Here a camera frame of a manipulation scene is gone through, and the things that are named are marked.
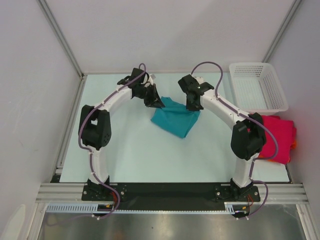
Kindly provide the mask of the teal t shirt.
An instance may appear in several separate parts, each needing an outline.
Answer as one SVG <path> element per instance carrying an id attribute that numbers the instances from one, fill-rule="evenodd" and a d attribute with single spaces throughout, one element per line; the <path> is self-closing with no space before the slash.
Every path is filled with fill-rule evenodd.
<path id="1" fill-rule="evenodd" d="M 187 110 L 184 104 L 173 101 L 170 97 L 161 97 L 163 108 L 157 108 L 150 121 L 176 137 L 186 138 L 196 124 L 200 111 Z"/>

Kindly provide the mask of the white plastic perforated basket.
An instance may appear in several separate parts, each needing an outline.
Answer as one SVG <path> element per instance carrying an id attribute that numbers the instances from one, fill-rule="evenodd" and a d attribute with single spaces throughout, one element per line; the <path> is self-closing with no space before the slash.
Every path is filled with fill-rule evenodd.
<path id="1" fill-rule="evenodd" d="M 234 104 L 249 113 L 275 115 L 289 105 L 274 67 L 264 62 L 238 62 L 229 65 Z"/>

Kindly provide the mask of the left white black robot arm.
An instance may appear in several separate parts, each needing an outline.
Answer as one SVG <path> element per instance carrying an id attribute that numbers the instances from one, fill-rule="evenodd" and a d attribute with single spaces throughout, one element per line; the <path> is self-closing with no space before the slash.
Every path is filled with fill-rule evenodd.
<path id="1" fill-rule="evenodd" d="M 130 75 L 117 82 L 116 89 L 96 105 L 84 105 L 80 113 L 78 145 L 89 155 L 90 175 L 83 188 L 83 201 L 106 201 L 118 198 L 110 186 L 105 160 L 105 147 L 112 137 L 111 116 L 127 101 L 139 98 L 147 108 L 164 108 L 153 77 L 145 64 L 134 68 Z"/>

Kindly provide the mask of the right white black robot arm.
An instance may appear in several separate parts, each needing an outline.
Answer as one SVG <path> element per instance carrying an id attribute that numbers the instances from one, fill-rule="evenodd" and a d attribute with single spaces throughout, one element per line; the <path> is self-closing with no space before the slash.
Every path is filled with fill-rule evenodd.
<path id="1" fill-rule="evenodd" d="M 211 84 L 191 74 L 182 77 L 178 85 L 186 94 L 187 110 L 197 112 L 207 109 L 231 129 L 230 147 L 236 156 L 236 165 L 226 198 L 242 201 L 253 187 L 254 160 L 266 143 L 261 115 L 237 110 Z"/>

